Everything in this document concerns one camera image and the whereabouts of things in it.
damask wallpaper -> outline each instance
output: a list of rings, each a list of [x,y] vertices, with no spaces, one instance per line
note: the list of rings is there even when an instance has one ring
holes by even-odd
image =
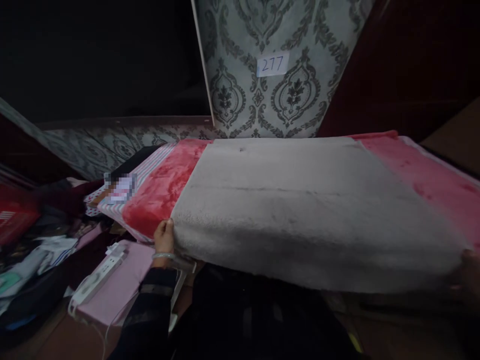
[[[1,99],[0,112],[86,179],[144,146],[184,138],[314,137],[369,8],[371,0],[199,0],[215,128],[41,131]],[[257,78],[257,58],[278,51],[290,51],[287,73]]]

bracelet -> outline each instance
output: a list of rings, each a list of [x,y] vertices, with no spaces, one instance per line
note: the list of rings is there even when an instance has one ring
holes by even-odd
[[[169,258],[171,260],[175,260],[177,256],[175,254],[172,254],[170,252],[156,252],[151,256],[152,259],[157,259],[157,258]]]

gray plush blanket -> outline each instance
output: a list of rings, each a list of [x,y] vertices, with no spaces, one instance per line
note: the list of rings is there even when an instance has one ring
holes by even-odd
[[[433,288],[466,246],[347,137],[215,140],[172,217],[187,255],[314,289]]]

black sleeve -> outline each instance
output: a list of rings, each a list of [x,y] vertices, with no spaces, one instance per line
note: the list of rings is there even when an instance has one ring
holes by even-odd
[[[152,354],[162,359],[162,349],[166,348],[169,336],[170,300],[176,280],[174,269],[149,270],[109,360],[150,359]]]

power strip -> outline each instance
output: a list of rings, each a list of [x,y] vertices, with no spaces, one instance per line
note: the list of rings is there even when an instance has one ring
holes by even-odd
[[[105,262],[87,277],[75,291],[72,300],[77,304],[88,303],[94,297],[97,291],[107,282],[107,279],[120,266],[123,256],[109,256]]]

